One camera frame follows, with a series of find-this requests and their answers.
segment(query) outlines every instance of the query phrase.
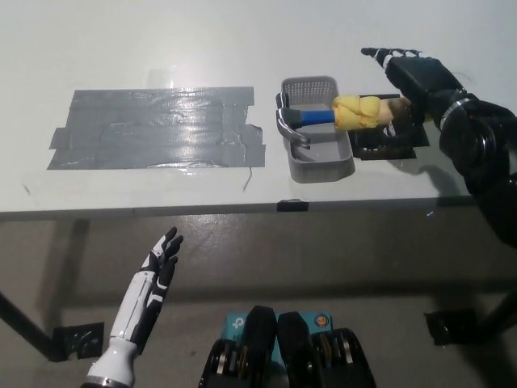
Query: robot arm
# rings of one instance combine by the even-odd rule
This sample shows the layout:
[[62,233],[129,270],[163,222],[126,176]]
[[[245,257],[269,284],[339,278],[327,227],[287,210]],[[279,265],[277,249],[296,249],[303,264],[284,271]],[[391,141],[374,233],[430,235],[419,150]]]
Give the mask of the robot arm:
[[106,352],[95,362],[82,388],[131,388],[133,362],[141,355],[174,275],[183,241],[172,228],[163,235],[133,276],[120,305]]
[[510,175],[508,133],[517,119],[506,108],[468,93],[442,63],[416,50],[363,48],[411,101],[415,124],[431,116],[439,148],[464,177],[467,189],[501,241],[517,248],[517,174]]

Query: white table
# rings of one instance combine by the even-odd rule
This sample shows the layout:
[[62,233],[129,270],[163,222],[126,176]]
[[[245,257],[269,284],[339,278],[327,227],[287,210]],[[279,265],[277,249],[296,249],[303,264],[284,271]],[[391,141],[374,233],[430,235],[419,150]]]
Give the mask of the white table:
[[[283,79],[331,75],[342,94],[395,90],[362,47],[421,49],[479,97],[517,112],[517,2],[500,0],[157,0],[10,2],[0,16],[0,217],[161,215],[435,202],[467,195],[431,147],[404,162],[355,160],[335,183],[298,184],[275,126]],[[164,75],[161,80],[154,77]],[[248,122],[263,128],[266,167],[46,171],[50,139],[77,89],[254,86]]]

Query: duct tape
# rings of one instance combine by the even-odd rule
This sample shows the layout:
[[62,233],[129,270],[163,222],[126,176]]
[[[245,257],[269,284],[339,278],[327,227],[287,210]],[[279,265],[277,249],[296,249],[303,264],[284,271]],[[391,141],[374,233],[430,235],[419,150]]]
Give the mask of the duct tape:
[[264,167],[265,145],[208,145],[56,150],[49,170]]
[[253,103],[252,87],[76,91],[48,169],[263,167]]
[[253,87],[194,87],[121,91],[75,91],[70,109],[184,109],[209,105],[254,104]]
[[50,144],[51,150],[67,148],[134,148],[138,146],[217,146],[240,144],[262,145],[262,129],[251,124],[223,131],[217,125],[141,126],[110,124],[99,131],[89,131],[70,139],[70,129],[58,128]]

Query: hammer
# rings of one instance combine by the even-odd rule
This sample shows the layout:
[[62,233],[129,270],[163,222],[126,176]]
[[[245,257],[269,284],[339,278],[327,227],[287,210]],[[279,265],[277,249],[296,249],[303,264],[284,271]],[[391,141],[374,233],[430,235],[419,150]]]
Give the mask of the hammer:
[[276,95],[276,126],[289,142],[310,149],[310,139],[298,133],[297,129],[329,123],[341,131],[375,128],[388,125],[395,117],[408,115],[410,105],[405,97],[379,99],[375,96],[340,95],[330,110],[300,111],[290,108],[289,96],[282,92]]

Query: gray floor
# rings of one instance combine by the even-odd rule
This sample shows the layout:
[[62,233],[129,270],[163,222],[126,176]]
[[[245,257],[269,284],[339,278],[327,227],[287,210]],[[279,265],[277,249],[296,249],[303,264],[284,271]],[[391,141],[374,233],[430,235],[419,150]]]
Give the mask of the gray floor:
[[[517,329],[483,347],[437,348],[423,313],[494,307],[517,255],[476,209],[350,210],[0,223],[0,290],[48,332],[106,321],[147,250],[185,235],[139,387],[193,387],[227,312],[256,303],[330,310],[353,329],[379,387],[517,386]],[[0,323],[0,386],[80,386],[91,361],[51,364]]]

